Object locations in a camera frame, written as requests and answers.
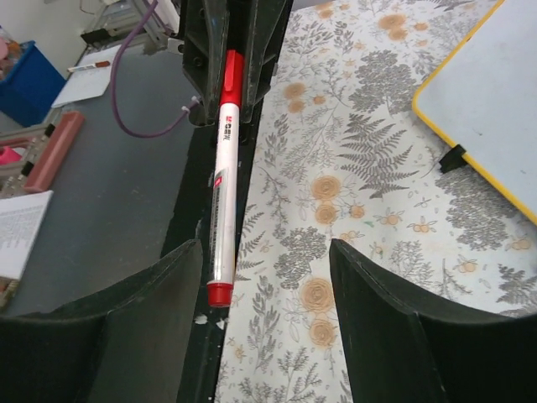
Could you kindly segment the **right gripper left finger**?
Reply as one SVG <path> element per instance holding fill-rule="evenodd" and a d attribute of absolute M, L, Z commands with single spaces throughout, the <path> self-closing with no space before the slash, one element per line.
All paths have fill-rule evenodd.
<path fill-rule="evenodd" d="M 190 240 L 52 312 L 2 317 L 2 401 L 175 401 L 202 264 Z"/>

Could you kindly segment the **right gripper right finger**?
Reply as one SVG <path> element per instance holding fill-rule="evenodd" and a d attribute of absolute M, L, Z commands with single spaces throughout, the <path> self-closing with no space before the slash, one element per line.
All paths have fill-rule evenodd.
<path fill-rule="evenodd" d="M 535 401 L 535 316 L 447 300 L 340 239 L 329 257 L 356 402 Z"/>

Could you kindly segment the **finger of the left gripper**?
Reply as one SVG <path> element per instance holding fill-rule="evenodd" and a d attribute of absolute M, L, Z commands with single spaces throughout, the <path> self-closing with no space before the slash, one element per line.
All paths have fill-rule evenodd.
<path fill-rule="evenodd" d="M 250 1 L 245 34 L 241 122 L 249 123 L 254 108 L 270 90 L 293 7 L 291 0 Z"/>
<path fill-rule="evenodd" d="M 228 23 L 229 12 L 225 1 L 189 0 L 181 3 L 183 70 L 202 102 L 196 125 L 212 125 L 217 120 Z"/>

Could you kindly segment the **red white marker pen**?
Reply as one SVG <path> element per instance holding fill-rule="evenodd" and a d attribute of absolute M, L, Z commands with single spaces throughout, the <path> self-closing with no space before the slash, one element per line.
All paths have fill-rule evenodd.
<path fill-rule="evenodd" d="M 210 258 L 207 281 L 211 307 L 229 307 L 236 264 L 237 167 L 242 102 L 243 56 L 226 54 L 216 138 L 216 168 L 212 186 Z"/>

